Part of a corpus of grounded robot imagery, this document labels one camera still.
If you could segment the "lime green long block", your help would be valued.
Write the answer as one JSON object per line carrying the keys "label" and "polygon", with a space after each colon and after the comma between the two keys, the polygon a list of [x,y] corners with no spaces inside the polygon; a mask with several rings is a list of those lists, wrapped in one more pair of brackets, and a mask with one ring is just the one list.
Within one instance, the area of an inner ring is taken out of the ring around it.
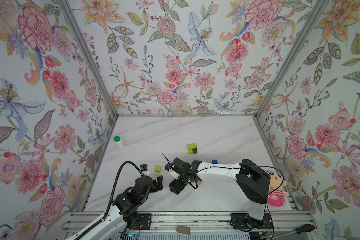
{"label": "lime green long block", "polygon": [[188,153],[193,154],[193,149],[197,149],[197,144],[189,144],[188,145]]}

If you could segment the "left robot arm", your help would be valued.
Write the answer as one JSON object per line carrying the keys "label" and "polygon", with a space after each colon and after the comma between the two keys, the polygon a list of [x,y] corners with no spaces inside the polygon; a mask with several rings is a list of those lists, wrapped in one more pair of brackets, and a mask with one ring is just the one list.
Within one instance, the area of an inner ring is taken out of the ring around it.
{"label": "left robot arm", "polygon": [[117,195],[111,206],[70,240],[108,240],[114,234],[133,229],[138,224],[138,208],[148,199],[150,193],[163,189],[163,177],[152,179],[141,176],[135,185]]}

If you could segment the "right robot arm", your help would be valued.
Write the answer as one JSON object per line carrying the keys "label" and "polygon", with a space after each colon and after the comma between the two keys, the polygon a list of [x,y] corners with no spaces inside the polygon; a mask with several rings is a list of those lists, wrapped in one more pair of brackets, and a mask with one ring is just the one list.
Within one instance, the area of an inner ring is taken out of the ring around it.
{"label": "right robot arm", "polygon": [[237,184],[249,199],[249,220],[264,219],[271,177],[249,159],[243,159],[239,164],[222,165],[202,161],[189,164],[175,158],[165,170],[174,177],[169,188],[176,195],[197,181],[219,180]]}

